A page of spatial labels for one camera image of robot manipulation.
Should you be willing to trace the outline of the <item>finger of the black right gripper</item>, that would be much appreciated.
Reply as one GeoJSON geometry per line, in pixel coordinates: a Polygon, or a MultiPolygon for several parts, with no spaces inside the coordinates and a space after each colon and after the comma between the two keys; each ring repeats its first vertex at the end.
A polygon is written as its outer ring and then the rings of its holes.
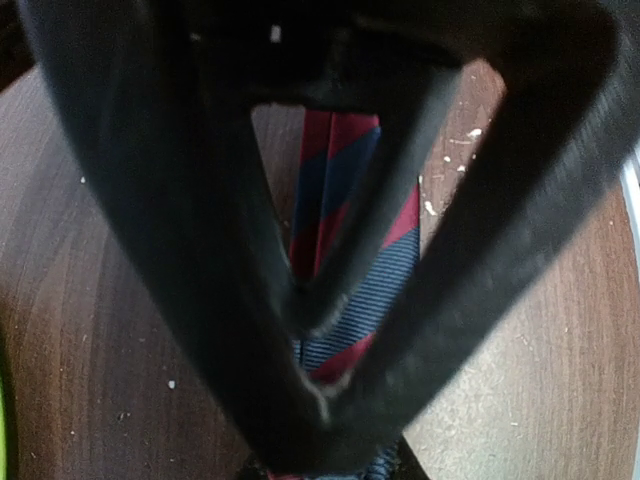
{"type": "Polygon", "coordinates": [[[367,274],[447,114],[460,61],[345,2],[23,1],[105,217],[258,457],[299,470],[327,390],[294,362],[367,274]],[[296,280],[251,121],[260,103],[374,113],[383,132],[320,272],[296,280]]]}
{"type": "Polygon", "coordinates": [[[483,59],[507,92],[372,345],[327,390],[303,474],[367,464],[562,250],[639,138],[635,1],[368,1],[367,27],[483,59]]]}

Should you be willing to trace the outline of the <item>lime green plate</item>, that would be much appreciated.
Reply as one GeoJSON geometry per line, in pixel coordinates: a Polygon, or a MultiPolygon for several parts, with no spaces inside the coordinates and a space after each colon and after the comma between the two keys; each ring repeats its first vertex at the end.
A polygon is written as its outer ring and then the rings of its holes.
{"type": "Polygon", "coordinates": [[[9,480],[12,475],[12,441],[8,387],[4,374],[1,374],[0,387],[1,480],[9,480]]]}

